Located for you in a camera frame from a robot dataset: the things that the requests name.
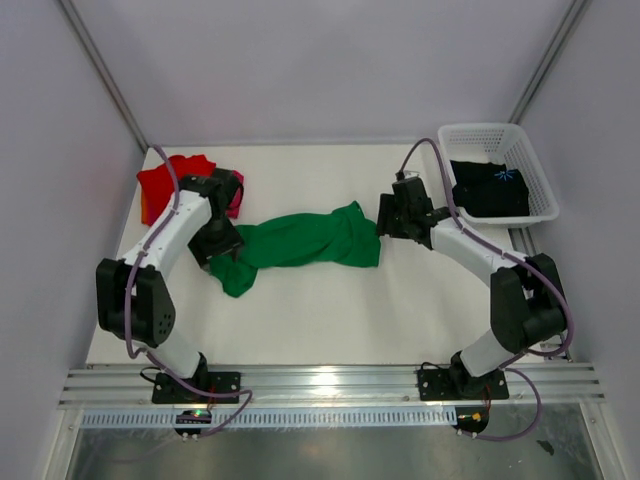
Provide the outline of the green t shirt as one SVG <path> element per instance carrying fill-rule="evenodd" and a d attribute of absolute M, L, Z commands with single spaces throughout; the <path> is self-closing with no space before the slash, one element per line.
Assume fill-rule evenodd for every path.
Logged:
<path fill-rule="evenodd" d="M 233 298 L 249 291 L 265 269 L 321 262 L 376 268 L 380 262 L 376 223 L 356 201 L 326 214 L 291 214 L 257 225 L 239 225 L 237 230 L 244 240 L 238 256 L 225 254 L 208 263 L 209 274 Z"/>

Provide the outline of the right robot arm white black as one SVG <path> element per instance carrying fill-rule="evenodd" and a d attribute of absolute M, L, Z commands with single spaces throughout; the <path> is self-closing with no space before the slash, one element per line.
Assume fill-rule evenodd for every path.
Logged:
<path fill-rule="evenodd" d="M 497 384 L 499 370 L 534 345 L 567 333 L 571 325 L 555 262 L 503 250 L 467 226 L 449 208 L 434 208 L 417 177 L 392 184 L 379 198 L 376 233 L 408 239 L 447 256 L 489 289 L 490 327 L 455 353 L 439 384 L 452 399 L 478 399 Z"/>

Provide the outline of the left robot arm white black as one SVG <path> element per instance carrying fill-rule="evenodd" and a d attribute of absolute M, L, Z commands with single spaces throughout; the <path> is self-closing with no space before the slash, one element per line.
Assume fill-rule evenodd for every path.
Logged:
<path fill-rule="evenodd" d="M 96 268 L 98 322 L 126 344 L 176 376 L 174 388 L 190 402 L 203 399 L 210 379 L 204 356 L 175 330 L 176 308 L 166 280 L 186 251 L 204 271 L 210 261 L 235 261 L 244 246 L 228 211 L 244 194 L 230 170 L 210 176 L 186 175 L 150 230 L 122 258 L 103 259 Z"/>

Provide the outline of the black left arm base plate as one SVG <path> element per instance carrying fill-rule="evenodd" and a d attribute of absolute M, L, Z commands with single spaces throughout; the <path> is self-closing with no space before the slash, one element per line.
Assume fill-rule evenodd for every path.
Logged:
<path fill-rule="evenodd" d="M 238 404 L 241 388 L 241 373 L 238 371 L 209 372 L 205 379 L 185 380 L 193 388 L 216 394 L 212 398 L 200 395 L 192 389 L 185 388 L 175 379 L 165 373 L 159 373 L 154 380 L 154 389 L 151 397 L 152 404 Z"/>

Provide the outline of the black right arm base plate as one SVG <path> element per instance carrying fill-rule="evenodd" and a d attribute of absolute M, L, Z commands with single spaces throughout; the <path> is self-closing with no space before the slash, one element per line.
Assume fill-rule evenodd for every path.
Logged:
<path fill-rule="evenodd" d="M 473 377 L 461 364 L 442 367 L 423 362 L 415 374 L 423 401 L 506 400 L 510 397 L 505 375 L 500 370 Z"/>

